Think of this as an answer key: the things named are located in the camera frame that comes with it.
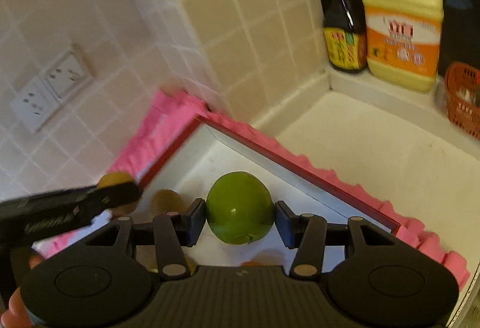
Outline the left hand pink glove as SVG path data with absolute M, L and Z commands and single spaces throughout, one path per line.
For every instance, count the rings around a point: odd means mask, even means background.
M 28 251 L 28 267 L 30 270 L 35 268 L 37 265 L 43 263 L 44 257 L 35 251 L 34 249 L 29 249 Z M 3 267 L 4 264 L 1 263 L 1 298 L 2 292 L 6 285 L 11 285 L 11 270 Z M 5 305 L 5 311 L 1 314 L 1 327 L 7 328 L 29 328 L 35 327 L 32 320 L 30 319 L 24 302 L 21 297 L 20 287 L 18 287 L 9 297 L 8 303 L 3 302 Z

